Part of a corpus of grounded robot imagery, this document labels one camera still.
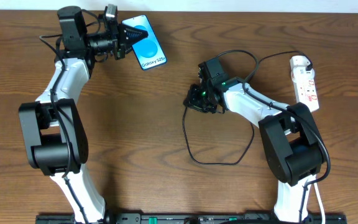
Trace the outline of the blue Galaxy smartphone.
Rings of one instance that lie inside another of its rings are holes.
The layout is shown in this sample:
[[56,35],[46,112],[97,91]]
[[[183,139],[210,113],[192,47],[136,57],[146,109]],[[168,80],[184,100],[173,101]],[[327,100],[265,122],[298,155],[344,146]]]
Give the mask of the blue Galaxy smartphone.
[[148,33],[147,38],[132,46],[141,69],[150,70],[167,63],[165,53],[146,15],[132,17],[123,20],[122,23],[136,29],[145,30]]

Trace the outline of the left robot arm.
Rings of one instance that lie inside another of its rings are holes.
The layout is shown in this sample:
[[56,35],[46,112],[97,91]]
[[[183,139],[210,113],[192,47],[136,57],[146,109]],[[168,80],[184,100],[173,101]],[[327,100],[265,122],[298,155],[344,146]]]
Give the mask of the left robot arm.
[[37,215],[36,223],[117,223],[86,166],[89,145],[76,104],[96,63],[123,59],[148,33],[118,23],[114,4],[99,15],[90,14],[104,29],[90,33],[86,12],[78,6],[58,10],[61,32],[53,35],[57,41],[50,46],[55,54],[53,77],[35,101],[19,107],[30,166],[49,176],[73,209],[71,215]]

